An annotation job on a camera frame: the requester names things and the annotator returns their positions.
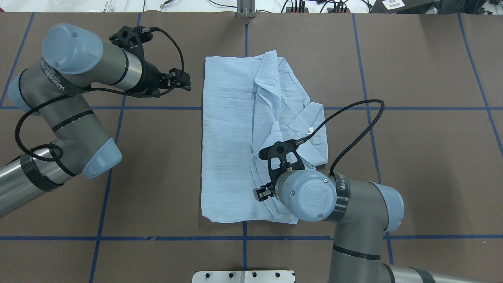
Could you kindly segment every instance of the light blue joint cap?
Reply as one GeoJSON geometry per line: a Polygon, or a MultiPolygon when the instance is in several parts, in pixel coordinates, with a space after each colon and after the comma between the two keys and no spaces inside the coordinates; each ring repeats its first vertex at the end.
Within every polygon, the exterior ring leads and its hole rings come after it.
{"type": "Polygon", "coordinates": [[[374,184],[382,194],[386,207],[388,208],[388,228],[385,232],[395,231],[400,227],[403,218],[403,199],[400,193],[392,187],[384,186],[374,182],[374,184]]]}
{"type": "Polygon", "coordinates": [[[122,154],[112,138],[109,138],[91,157],[82,170],[88,179],[93,179],[107,172],[122,161],[122,154]]]}
{"type": "MultiPolygon", "coordinates": [[[[30,111],[32,108],[28,104],[26,104],[26,101],[23,99],[23,96],[21,95],[21,88],[19,85],[21,74],[12,79],[12,81],[9,83],[9,87],[7,87],[7,92],[9,93],[9,98],[11,99],[12,103],[14,103],[16,107],[18,107],[19,109],[23,110],[26,113],[30,111]]],[[[33,113],[33,115],[38,116],[40,115],[40,113],[35,112],[33,113]]]]}
{"type": "Polygon", "coordinates": [[[91,70],[103,55],[103,42],[92,31],[72,24],[55,25],[42,44],[45,61],[63,74],[78,75],[91,70]]]}
{"type": "Polygon", "coordinates": [[[299,219],[317,222],[330,216],[336,206],[337,193],[333,183],[323,173],[299,170],[286,179],[281,200],[299,219]]]}

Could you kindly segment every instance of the gray robot arm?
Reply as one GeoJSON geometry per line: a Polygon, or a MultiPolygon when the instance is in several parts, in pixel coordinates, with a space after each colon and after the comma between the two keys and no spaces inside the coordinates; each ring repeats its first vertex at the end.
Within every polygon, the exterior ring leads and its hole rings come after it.
{"type": "Polygon", "coordinates": [[[347,179],[334,172],[326,176],[304,170],[295,149],[299,142],[277,142],[262,149],[259,157],[269,162],[271,183],[257,188],[258,201],[277,197],[293,215],[310,222],[335,222],[329,283],[483,283],[422,269],[381,263],[383,232],[400,226],[403,200],[394,188],[347,179]],[[290,163],[286,155],[297,157],[290,163]],[[271,168],[271,159],[280,168],[271,168]]]}
{"type": "Polygon", "coordinates": [[[25,112],[49,103],[35,114],[45,119],[57,139],[48,148],[25,151],[0,169],[0,217],[80,173],[92,179],[122,160],[81,95],[91,83],[114,86],[126,93],[114,92],[136,97],[158,97],[159,89],[174,87],[190,90],[189,75],[183,70],[163,74],[144,60],[141,43],[152,38],[151,29],[123,27],[110,37],[112,43],[71,24],[49,31],[43,58],[13,79],[8,92],[25,112]]]}

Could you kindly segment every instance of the brown table surface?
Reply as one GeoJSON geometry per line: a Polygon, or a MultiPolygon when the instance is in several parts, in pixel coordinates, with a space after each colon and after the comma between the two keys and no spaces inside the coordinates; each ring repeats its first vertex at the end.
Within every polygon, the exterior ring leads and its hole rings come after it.
{"type": "MultiPolygon", "coordinates": [[[[22,112],[5,87],[39,60],[48,29],[62,22],[102,38],[137,22],[165,29],[184,53],[192,91],[86,94],[124,159],[0,219],[1,282],[190,282],[197,270],[279,268],[300,283],[326,282],[334,224],[201,216],[205,57],[269,50],[286,57],[326,116],[364,98],[386,102],[372,134],[336,168],[402,194],[405,217],[383,235],[383,262],[503,281],[503,17],[0,13],[0,164],[20,153],[13,133],[22,112]]],[[[179,67],[160,34],[145,53],[161,71],[179,67]]],[[[330,160],[375,112],[362,107],[328,124],[330,160]]],[[[40,117],[21,137],[28,146],[54,139],[40,117]]]]}

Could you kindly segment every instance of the light blue shirt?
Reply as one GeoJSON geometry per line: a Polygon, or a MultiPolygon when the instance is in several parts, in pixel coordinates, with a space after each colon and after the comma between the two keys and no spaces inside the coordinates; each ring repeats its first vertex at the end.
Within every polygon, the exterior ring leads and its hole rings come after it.
{"type": "MultiPolygon", "coordinates": [[[[310,102],[276,51],[248,58],[206,57],[203,216],[221,223],[297,223],[276,198],[255,200],[253,189],[271,181],[267,161],[260,160],[258,152],[277,141],[305,137],[323,121],[323,105],[310,102]]],[[[299,146],[297,153],[308,170],[327,163],[325,127],[299,146]]]]}

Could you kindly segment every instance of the robotic arm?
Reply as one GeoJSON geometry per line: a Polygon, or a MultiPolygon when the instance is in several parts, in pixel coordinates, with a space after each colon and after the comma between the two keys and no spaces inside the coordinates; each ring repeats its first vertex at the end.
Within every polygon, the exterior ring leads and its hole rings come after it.
{"type": "Polygon", "coordinates": [[[301,220],[337,223],[329,283],[483,283],[381,263],[382,235],[400,226],[402,197],[394,188],[348,179],[334,172],[334,165],[328,176],[305,170],[296,152],[304,142],[305,138],[278,141],[260,150],[260,159],[268,161],[271,182],[254,189],[254,195],[258,201],[277,197],[301,220]],[[290,163],[288,153],[297,161],[290,163]],[[271,167],[273,158],[280,160],[277,169],[271,167]]]}
{"type": "Polygon", "coordinates": [[[110,40],[71,24],[56,25],[44,40],[40,62],[11,81],[9,97],[26,112],[16,127],[16,141],[24,154],[0,169],[0,218],[80,173],[92,179],[121,162],[119,149],[81,94],[103,90],[160,97],[174,88],[190,90],[181,51],[165,31],[123,27],[110,40]],[[153,31],[175,44],[182,70],[164,74],[144,59],[142,44],[152,39],[153,31]],[[125,92],[93,89],[94,82],[125,92]],[[57,139],[28,150],[19,130],[31,113],[41,115],[57,139]]]}

